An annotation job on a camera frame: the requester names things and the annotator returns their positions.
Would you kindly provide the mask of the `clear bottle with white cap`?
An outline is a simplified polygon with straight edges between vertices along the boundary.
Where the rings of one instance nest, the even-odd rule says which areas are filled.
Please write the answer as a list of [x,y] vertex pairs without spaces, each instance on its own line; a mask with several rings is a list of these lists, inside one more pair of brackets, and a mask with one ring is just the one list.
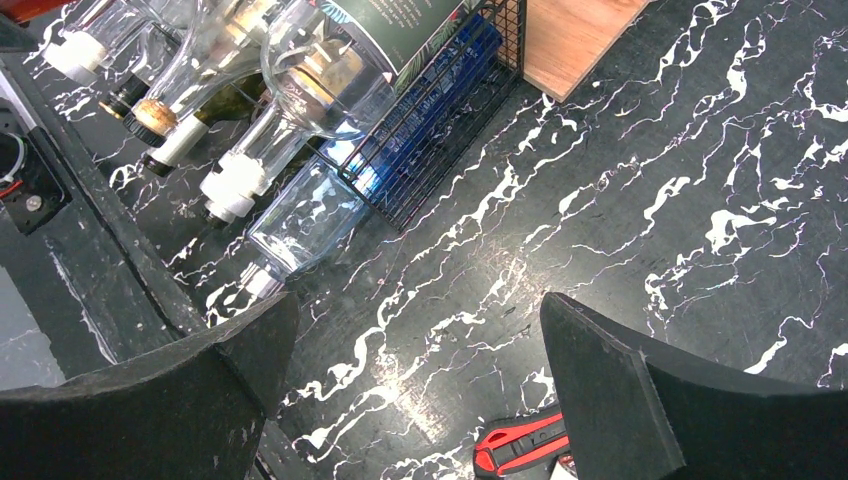
[[89,86],[140,31],[161,21],[160,1],[96,1],[70,26],[60,45],[49,43],[45,62],[79,85]]

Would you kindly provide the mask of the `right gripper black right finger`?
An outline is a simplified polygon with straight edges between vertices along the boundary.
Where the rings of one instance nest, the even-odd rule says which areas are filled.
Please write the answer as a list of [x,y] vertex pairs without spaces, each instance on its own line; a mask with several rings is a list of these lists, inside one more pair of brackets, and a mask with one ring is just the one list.
[[540,324],[582,479],[843,479],[847,394],[749,374],[549,292]]

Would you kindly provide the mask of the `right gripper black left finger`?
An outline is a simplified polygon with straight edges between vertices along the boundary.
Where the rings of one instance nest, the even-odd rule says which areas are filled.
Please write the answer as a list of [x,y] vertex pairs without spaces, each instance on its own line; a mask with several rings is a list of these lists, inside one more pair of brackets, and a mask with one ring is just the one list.
[[280,411],[299,326],[281,293],[57,387],[1,395],[5,479],[242,479]]

